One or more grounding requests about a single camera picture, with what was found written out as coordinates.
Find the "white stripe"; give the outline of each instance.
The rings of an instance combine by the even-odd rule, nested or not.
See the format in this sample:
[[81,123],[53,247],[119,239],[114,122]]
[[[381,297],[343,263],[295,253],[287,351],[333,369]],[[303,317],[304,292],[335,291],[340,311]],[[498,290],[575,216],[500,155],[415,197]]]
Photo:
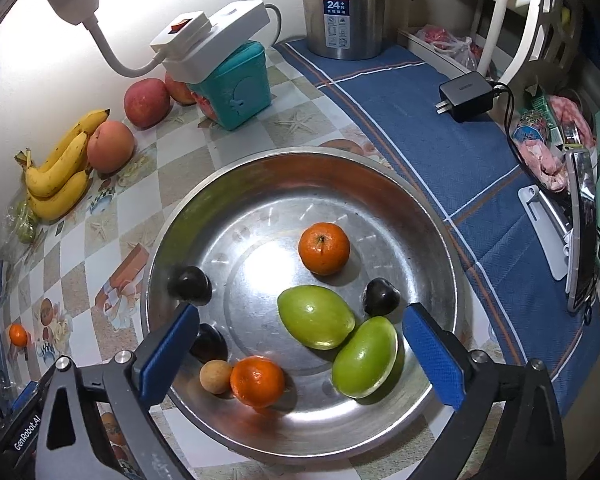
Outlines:
[[[427,183],[420,176],[420,174],[416,171],[416,169],[411,165],[411,163],[409,162],[409,160],[404,156],[404,153],[401,152],[401,150],[398,148],[398,146],[395,145],[395,143],[391,140],[391,138],[380,127],[380,124],[378,124],[376,122],[376,120],[371,115],[369,115],[369,113],[360,105],[360,103],[357,102],[353,97],[351,97],[351,95],[349,95],[349,93],[347,93],[347,91],[345,91],[344,89],[342,89],[341,86],[339,86],[336,82],[334,82],[324,70],[322,70],[319,67],[315,66],[314,63],[312,63],[310,60],[308,60],[307,58],[305,58],[296,49],[294,49],[290,44],[288,44],[288,43],[285,43],[285,44],[291,50],[293,50],[296,54],[298,54],[298,56],[300,56],[302,59],[304,59],[307,63],[309,63],[311,66],[313,66],[316,70],[318,70],[319,72],[321,72],[328,80],[331,81],[331,83],[333,83],[334,86],[336,86],[344,95],[346,95],[360,109],[360,111],[362,111],[363,114],[365,114],[369,118],[369,120],[376,126],[376,128],[378,128],[378,130],[380,132],[382,132],[382,134],[384,135],[384,137],[386,138],[386,140],[388,140],[389,143],[391,143],[391,145],[394,147],[395,151],[398,152],[398,154],[402,157],[402,160],[404,160],[407,163],[407,165],[410,168],[410,170],[413,171],[413,174],[418,178],[418,180],[420,181],[420,183],[423,185],[423,187],[427,190],[427,192],[429,193],[429,195],[432,197],[433,201],[440,208],[440,211],[442,211],[442,214],[445,215],[445,217],[448,217],[448,213],[446,212],[445,208],[442,207],[442,204],[437,199],[437,197],[432,193],[432,191],[430,190],[430,188],[427,185]],[[516,339],[516,342],[518,343],[518,347],[520,348],[520,352],[522,353],[522,357],[524,359],[523,362],[526,363],[526,361],[528,359],[526,358],[525,349],[522,347],[522,342],[520,341],[520,338],[518,336],[518,333],[516,332],[516,329],[513,327],[513,323],[511,322],[511,320],[509,319],[509,316],[507,315],[506,311],[504,310],[504,307],[502,306],[502,302],[500,301],[500,298],[496,294],[496,291],[495,291],[495,289],[493,287],[493,284],[491,283],[491,280],[487,276],[487,273],[485,272],[484,267],[478,261],[478,258],[476,258],[474,251],[472,250],[471,247],[469,247],[469,244],[466,242],[466,240],[462,236],[462,233],[456,227],[456,225],[454,224],[454,222],[451,219],[449,219],[448,222],[449,222],[449,225],[451,225],[451,227],[453,227],[453,229],[456,231],[456,234],[458,234],[458,237],[460,238],[460,240],[462,241],[462,243],[464,244],[464,246],[467,248],[467,250],[469,251],[469,253],[473,257],[475,265],[482,271],[482,274],[484,275],[484,279],[486,280],[487,285],[489,286],[489,289],[490,289],[491,293],[493,294],[493,297],[496,299],[496,302],[498,303],[498,306],[500,307],[500,311],[501,311],[502,315],[507,320],[507,324],[509,325],[509,328],[511,329],[511,332],[513,333],[513,335],[514,335],[514,337]]]
[[509,171],[507,171],[507,173],[505,173],[503,176],[501,176],[498,180],[495,180],[492,184],[489,184],[487,187],[485,187],[480,193],[478,193],[476,196],[474,196],[471,200],[469,200],[469,202],[467,202],[464,205],[461,205],[458,209],[456,209],[453,213],[451,213],[451,215],[449,215],[448,217],[445,218],[445,221],[453,218],[454,216],[456,216],[459,212],[462,211],[462,209],[464,209],[465,207],[467,207],[471,202],[473,202],[476,198],[478,198],[482,193],[484,193],[485,191],[487,191],[488,189],[491,189],[493,186],[495,186],[497,183],[499,183],[499,181],[501,181],[503,178],[509,176],[511,173],[513,173],[514,171],[517,170],[517,168],[519,168],[518,165],[515,165],[513,168],[511,168]]
[[573,346],[573,349],[571,350],[571,352],[569,352],[569,355],[567,355],[567,358],[562,363],[562,366],[560,366],[560,368],[558,368],[558,371],[552,377],[552,379],[551,379],[552,383],[558,378],[558,375],[560,375],[560,372],[567,365],[567,363],[569,362],[569,359],[571,359],[571,356],[576,351],[576,348],[578,347],[578,345],[580,344],[580,340],[582,339],[583,332],[584,332],[583,330],[580,330],[580,336],[579,336],[578,340],[576,341],[576,344]]
[[322,84],[320,86],[317,86],[316,88],[320,89],[320,88],[324,88],[325,86],[328,86],[328,85],[331,85],[331,84],[342,83],[343,81],[350,81],[352,79],[360,77],[361,75],[375,74],[377,72],[385,72],[386,70],[400,70],[401,68],[408,68],[410,66],[420,66],[420,65],[424,65],[424,64],[426,64],[426,63],[423,61],[423,62],[420,62],[420,63],[411,63],[411,64],[404,65],[404,66],[389,66],[389,67],[386,67],[386,68],[378,68],[376,70],[370,70],[369,72],[362,72],[360,74],[356,74],[356,75],[353,75],[351,77],[346,77],[344,79],[333,79],[333,80],[331,80],[330,83]]

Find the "checkered tablecloth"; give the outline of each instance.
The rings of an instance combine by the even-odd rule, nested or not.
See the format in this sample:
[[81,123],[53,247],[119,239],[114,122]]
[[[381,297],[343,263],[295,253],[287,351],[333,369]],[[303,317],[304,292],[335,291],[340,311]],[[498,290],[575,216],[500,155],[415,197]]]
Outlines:
[[[264,150],[324,144],[389,166],[354,121],[277,51],[267,49],[266,56],[273,98],[269,108],[233,132],[206,119],[197,105],[174,105],[165,120],[148,130],[137,131],[129,124],[138,147],[126,167],[107,180],[94,176],[82,201],[61,221],[44,226],[23,256],[9,261],[0,330],[8,372],[19,390],[39,379],[60,354],[85,366],[138,346],[142,271],[124,288],[115,308],[97,306],[96,295],[134,248],[141,245],[151,251],[176,204],[215,170]],[[0,256],[8,261],[4,252],[0,248]],[[466,286],[473,301],[467,309],[464,343],[503,362],[486,314]],[[10,348],[6,328],[11,322],[21,323],[32,335],[28,360],[24,352]],[[150,411],[178,457],[196,478],[205,480],[404,480],[452,413],[432,402],[398,438],[350,460],[270,466],[204,435],[168,398]],[[467,469],[484,456],[500,413],[495,405]]]

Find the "bunch of bananas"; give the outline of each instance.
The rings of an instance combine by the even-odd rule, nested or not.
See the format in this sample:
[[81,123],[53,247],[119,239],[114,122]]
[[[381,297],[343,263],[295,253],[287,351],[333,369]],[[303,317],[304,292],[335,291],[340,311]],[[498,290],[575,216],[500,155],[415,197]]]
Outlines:
[[29,148],[15,156],[25,173],[27,202],[43,220],[64,216],[88,189],[91,168],[87,163],[87,142],[108,117],[109,110],[85,114],[62,136],[39,167],[33,165]]

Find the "green mango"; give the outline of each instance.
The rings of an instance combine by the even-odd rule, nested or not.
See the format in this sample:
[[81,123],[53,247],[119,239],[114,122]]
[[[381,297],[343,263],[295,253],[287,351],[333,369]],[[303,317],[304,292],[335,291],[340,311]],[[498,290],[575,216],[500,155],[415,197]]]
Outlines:
[[371,395],[386,380],[398,353],[398,335],[385,317],[372,317],[356,331],[333,362],[333,385],[354,399]]
[[278,296],[278,313],[295,339],[316,350],[336,348],[356,325],[349,305],[332,290],[317,285],[283,291]]

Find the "power strip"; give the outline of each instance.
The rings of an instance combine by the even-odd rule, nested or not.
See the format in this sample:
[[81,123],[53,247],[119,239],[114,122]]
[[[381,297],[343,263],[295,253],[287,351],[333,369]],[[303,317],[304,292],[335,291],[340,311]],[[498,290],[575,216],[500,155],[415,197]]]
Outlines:
[[162,65],[174,80],[200,83],[267,23],[261,0],[233,2],[209,19],[204,12],[179,15],[155,37],[151,48],[166,51]]

